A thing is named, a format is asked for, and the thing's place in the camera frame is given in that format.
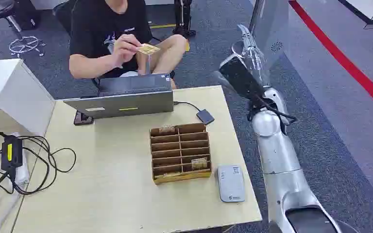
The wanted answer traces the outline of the person's right hand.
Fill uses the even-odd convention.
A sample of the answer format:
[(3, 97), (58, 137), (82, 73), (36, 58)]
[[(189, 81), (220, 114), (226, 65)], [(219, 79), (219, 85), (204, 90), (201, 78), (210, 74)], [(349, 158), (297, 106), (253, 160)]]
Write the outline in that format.
[(133, 34), (122, 34), (114, 43), (112, 57), (114, 67), (130, 61), (143, 45), (136, 39)]

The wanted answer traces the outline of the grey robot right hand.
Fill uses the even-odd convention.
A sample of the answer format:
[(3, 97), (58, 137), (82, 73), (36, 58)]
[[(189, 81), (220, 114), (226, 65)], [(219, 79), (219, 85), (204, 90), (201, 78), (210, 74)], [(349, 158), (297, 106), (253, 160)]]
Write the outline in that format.
[(218, 72), (223, 85), (241, 97), (253, 100), (262, 97), (271, 87), (265, 70), (266, 59), (249, 29), (242, 24), (237, 28), (241, 40), (231, 46), (232, 54), (220, 64)]

